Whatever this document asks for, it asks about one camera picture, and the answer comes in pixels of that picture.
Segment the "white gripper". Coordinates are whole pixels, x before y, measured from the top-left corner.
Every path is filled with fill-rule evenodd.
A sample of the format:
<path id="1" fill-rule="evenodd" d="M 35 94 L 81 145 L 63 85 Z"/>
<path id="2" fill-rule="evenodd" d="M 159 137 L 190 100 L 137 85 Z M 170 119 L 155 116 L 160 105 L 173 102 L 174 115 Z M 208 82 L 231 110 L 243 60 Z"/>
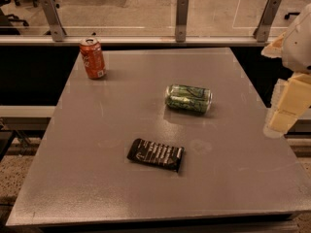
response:
<path id="1" fill-rule="evenodd" d="M 300 72 L 286 81 L 279 79 L 272 92 L 263 133 L 269 138 L 280 138 L 311 106 L 311 75 L 302 74 L 311 73 L 311 4 L 261 54 L 268 58 L 282 57 L 284 67 Z"/>

